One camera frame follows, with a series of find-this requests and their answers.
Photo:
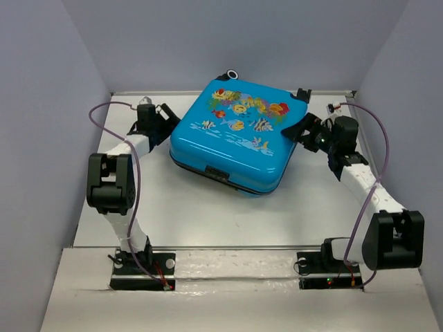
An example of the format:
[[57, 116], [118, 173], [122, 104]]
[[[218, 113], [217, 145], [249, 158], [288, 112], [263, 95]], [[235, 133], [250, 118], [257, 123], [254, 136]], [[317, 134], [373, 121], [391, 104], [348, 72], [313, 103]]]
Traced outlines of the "blue kids suitcase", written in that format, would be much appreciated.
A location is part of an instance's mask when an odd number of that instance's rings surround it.
[[252, 195], [280, 184], [295, 143], [281, 132], [303, 119], [311, 90], [246, 82], [227, 70], [201, 92], [170, 136], [179, 166]]

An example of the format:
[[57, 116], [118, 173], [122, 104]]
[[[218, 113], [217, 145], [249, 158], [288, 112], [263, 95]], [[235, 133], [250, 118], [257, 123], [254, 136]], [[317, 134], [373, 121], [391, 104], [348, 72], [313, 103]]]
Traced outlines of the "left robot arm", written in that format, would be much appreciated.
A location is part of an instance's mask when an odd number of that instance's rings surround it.
[[87, 204], [112, 226], [120, 242], [120, 257], [116, 263], [132, 267], [138, 273], [148, 273], [154, 262], [150, 239], [136, 219], [141, 200], [140, 159], [170, 137], [180, 118], [166, 104], [151, 102], [134, 106], [126, 102], [118, 105], [136, 112], [136, 121], [125, 136], [100, 125], [93, 112], [90, 121], [119, 143], [103, 153], [89, 156], [87, 170]]

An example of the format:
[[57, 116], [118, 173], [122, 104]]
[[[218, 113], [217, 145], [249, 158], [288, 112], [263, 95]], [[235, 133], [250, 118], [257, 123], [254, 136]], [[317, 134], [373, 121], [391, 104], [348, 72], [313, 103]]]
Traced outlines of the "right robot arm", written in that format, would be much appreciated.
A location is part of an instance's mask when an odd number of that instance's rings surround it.
[[418, 268], [422, 264], [424, 217], [398, 203], [356, 150], [358, 122], [348, 116], [321, 120], [308, 113], [281, 134], [305, 149], [327, 154], [328, 167], [361, 204], [349, 237], [328, 238], [318, 255], [320, 266], [334, 271], [343, 263], [372, 271]]

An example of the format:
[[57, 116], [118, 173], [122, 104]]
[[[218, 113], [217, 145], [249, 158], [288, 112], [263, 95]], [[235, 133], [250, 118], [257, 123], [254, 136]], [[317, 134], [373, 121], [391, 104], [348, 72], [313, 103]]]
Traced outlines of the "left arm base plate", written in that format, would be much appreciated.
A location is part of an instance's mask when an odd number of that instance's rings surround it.
[[107, 257], [112, 261], [109, 287], [114, 291], [174, 291], [176, 288], [175, 252], [154, 252], [150, 266], [141, 261], [143, 269], [130, 255], [119, 250]]

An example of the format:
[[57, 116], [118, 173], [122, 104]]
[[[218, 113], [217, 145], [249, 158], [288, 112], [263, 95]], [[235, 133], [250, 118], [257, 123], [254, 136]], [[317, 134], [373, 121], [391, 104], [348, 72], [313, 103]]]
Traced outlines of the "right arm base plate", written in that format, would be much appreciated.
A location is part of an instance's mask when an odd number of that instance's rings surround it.
[[358, 265], [346, 266], [320, 251], [298, 252], [293, 269], [299, 276], [300, 290], [348, 289], [363, 284]]

